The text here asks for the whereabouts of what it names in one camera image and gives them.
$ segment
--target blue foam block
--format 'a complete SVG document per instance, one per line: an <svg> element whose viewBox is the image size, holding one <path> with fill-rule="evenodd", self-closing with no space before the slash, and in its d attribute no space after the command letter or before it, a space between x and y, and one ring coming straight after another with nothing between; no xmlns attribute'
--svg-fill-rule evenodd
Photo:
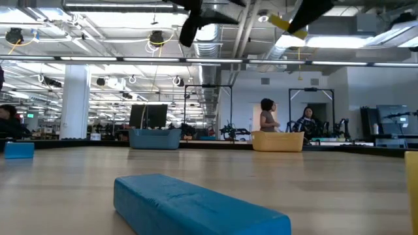
<svg viewBox="0 0 418 235"><path fill-rule="evenodd" d="M140 235L290 235L288 216L161 174L117 178L114 206Z"/></svg>
<svg viewBox="0 0 418 235"><path fill-rule="evenodd" d="M5 159L33 158L34 143L7 142L5 146Z"/></svg>

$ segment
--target person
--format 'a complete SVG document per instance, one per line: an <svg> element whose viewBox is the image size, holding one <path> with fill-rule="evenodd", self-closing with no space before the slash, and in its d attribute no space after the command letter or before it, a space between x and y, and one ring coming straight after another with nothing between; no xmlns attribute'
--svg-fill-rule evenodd
<svg viewBox="0 0 418 235"><path fill-rule="evenodd" d="M315 129L316 125L319 123L319 121L314 116L314 111L309 107L305 107L303 110L303 115L301 118L299 118L296 122L296 124L293 126L293 132L305 132L305 137L307 139L311 139Z"/></svg>
<svg viewBox="0 0 418 235"><path fill-rule="evenodd" d="M15 118L16 108L9 104L0 106L0 138L22 138L31 135L30 131L22 127L20 121Z"/></svg>
<svg viewBox="0 0 418 235"><path fill-rule="evenodd" d="M274 121L272 112L276 111L276 103L270 99L263 99L261 101L261 114L260 114L260 131L264 132L276 132L275 128L280 124Z"/></svg>

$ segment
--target pillar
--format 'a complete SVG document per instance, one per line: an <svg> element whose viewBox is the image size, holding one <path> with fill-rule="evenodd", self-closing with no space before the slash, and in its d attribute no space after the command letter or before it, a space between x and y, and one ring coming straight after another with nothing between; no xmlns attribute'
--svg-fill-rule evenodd
<svg viewBox="0 0 418 235"><path fill-rule="evenodd" d="M91 75L87 65L66 65L59 139L86 138Z"/></svg>
<svg viewBox="0 0 418 235"><path fill-rule="evenodd" d="M27 129L37 130L39 127L39 113L38 112L27 112L27 116L25 117L25 123L27 124Z"/></svg>

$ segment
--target monitor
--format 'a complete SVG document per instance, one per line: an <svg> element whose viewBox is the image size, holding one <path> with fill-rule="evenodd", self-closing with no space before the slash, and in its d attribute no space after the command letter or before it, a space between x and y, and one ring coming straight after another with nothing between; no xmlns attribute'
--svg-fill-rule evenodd
<svg viewBox="0 0 418 235"><path fill-rule="evenodd" d="M142 127L165 127L167 120L168 105L132 105L129 126Z"/></svg>
<svg viewBox="0 0 418 235"><path fill-rule="evenodd" d="M387 118L389 115L408 112L408 107L406 105L377 105L376 108L379 112L379 120L381 124L397 123L402 124L403 127L408 126L408 116Z"/></svg>
<svg viewBox="0 0 418 235"><path fill-rule="evenodd" d="M148 105L148 124L147 126L165 127L167 122L167 110L169 106L166 104L161 105Z"/></svg>

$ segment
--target metal frame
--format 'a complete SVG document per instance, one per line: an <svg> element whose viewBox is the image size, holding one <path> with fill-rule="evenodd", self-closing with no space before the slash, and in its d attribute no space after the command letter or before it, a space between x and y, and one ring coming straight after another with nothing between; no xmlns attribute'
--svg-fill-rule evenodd
<svg viewBox="0 0 418 235"><path fill-rule="evenodd" d="M104 56L46 56L46 55L0 55L0 59L25 61L32 63L63 64L105 64L105 65L214 65L214 64L251 64L251 65L327 65L337 67L386 67L418 69L418 63L398 62L351 62L351 61L305 61L305 60L267 60L236 58L184 58L184 57L104 57Z"/></svg>
<svg viewBox="0 0 418 235"><path fill-rule="evenodd" d="M332 101L332 126L335 125L335 95L334 89L319 89L319 88L289 88L289 121L292 121L292 100L301 92L317 92L322 91Z"/></svg>
<svg viewBox="0 0 418 235"><path fill-rule="evenodd" d="M229 120L231 121L231 123L233 122L233 87L232 87L232 85L208 85L207 84L207 85L185 85L184 86L184 118L183 118L184 123L185 123L185 112L186 112L186 102L187 102L186 96L187 96L187 88L188 87L201 87L201 88L229 87L229 89L231 90L231 94L230 94L231 111L230 111Z"/></svg>

